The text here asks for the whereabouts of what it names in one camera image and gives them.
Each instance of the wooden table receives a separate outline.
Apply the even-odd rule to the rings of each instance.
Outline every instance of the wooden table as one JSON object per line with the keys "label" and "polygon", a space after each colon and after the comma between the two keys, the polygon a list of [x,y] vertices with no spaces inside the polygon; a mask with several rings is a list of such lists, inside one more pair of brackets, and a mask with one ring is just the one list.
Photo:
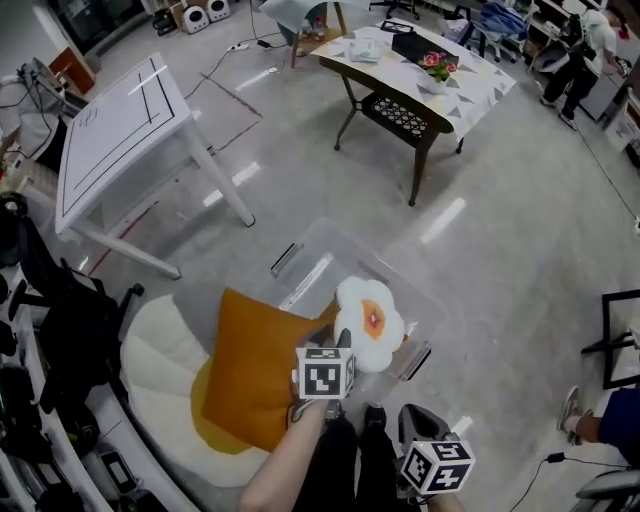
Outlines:
{"label": "wooden table", "polygon": [[[411,25],[404,20],[393,21]],[[356,30],[313,52],[320,57],[322,66],[342,76],[351,102],[351,111],[338,132],[336,151],[358,111],[415,148],[409,206],[415,204],[429,149],[438,135],[455,133],[456,152],[460,153],[465,134],[515,84],[506,73],[478,55],[429,30],[412,26],[422,37],[459,57],[458,71],[447,82],[443,95],[433,95],[421,85],[426,76],[424,70],[394,52],[393,34],[381,31],[378,26]],[[384,47],[382,58],[377,63],[350,61],[344,51],[345,40],[357,38],[378,40]],[[357,100],[349,80],[373,92]]]}

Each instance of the white box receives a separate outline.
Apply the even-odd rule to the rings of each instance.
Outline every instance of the white box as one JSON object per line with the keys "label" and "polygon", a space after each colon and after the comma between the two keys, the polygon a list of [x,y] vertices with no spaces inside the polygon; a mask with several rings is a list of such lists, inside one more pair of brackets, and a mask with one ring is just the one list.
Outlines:
{"label": "white box", "polygon": [[467,441],[414,441],[402,476],[421,494],[458,492],[476,459]]}

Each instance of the orange pillow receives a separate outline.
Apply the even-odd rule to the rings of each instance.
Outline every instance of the orange pillow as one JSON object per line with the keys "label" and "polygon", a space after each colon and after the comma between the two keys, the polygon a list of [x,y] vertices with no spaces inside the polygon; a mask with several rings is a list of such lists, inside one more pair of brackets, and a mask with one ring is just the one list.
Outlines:
{"label": "orange pillow", "polygon": [[295,348],[335,314],[330,305],[318,319],[309,320],[227,288],[202,416],[245,443],[273,451],[286,431],[293,401]]}

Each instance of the gray floor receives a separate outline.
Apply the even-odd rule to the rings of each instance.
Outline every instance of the gray floor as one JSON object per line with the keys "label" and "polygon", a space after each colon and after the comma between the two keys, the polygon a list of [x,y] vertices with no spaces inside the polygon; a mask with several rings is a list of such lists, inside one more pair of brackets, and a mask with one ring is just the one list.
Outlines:
{"label": "gray floor", "polygon": [[[248,5],[233,8],[230,19],[194,36],[158,38],[140,28],[104,56],[96,91],[160,51],[187,94],[228,46],[252,37]],[[382,13],[347,9],[347,23],[372,24]],[[255,18],[258,34],[276,31],[264,15]],[[282,44],[280,36],[269,40]],[[599,360],[579,352],[598,337],[600,294],[640,284],[632,216],[581,136],[538,103],[538,86],[522,63],[501,64],[519,83],[468,134],[461,155],[452,136],[436,141],[410,208],[413,151],[363,116],[349,127],[342,150],[333,151],[349,110],[342,83],[313,57],[295,70],[283,66],[287,58],[284,48],[230,54],[189,100],[203,112],[225,169],[256,171],[240,186],[256,225],[245,228],[224,201],[203,207],[213,190],[194,174],[182,177],[127,239],[178,265],[183,283],[218,279],[255,294],[296,236],[315,219],[332,218],[447,311],[433,356],[393,395],[390,415],[414,401],[452,423],[471,417],[478,465],[461,499],[473,512],[508,510],[537,462],[566,449],[554,419],[568,388],[581,383],[592,406],[602,398]],[[276,73],[236,90],[272,66]],[[638,176],[626,156],[613,154],[582,112],[578,124],[640,212]],[[87,271],[103,251],[83,243],[65,252],[76,265],[88,257]],[[116,254],[94,275],[114,294],[140,281],[145,299],[181,285]],[[618,313],[621,323],[631,315]],[[602,447],[572,453],[617,457]],[[543,468],[518,510],[568,510],[575,490],[598,472],[572,464]]]}

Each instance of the blue jeans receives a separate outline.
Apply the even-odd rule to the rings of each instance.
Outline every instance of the blue jeans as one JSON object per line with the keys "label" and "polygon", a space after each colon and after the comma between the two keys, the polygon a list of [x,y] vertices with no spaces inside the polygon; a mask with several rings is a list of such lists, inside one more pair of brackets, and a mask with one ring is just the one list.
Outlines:
{"label": "blue jeans", "polygon": [[[307,21],[311,23],[312,27],[316,21],[316,18],[322,18],[322,15],[324,14],[323,8],[324,8],[324,4],[318,4],[313,9],[311,9],[305,16]],[[289,30],[287,27],[283,27],[282,25],[280,25],[280,23],[278,23],[278,28],[280,29],[280,32],[282,33],[282,37],[284,37],[284,40],[287,43],[287,45],[293,46],[293,40],[295,38],[295,34],[291,32],[291,30]]]}

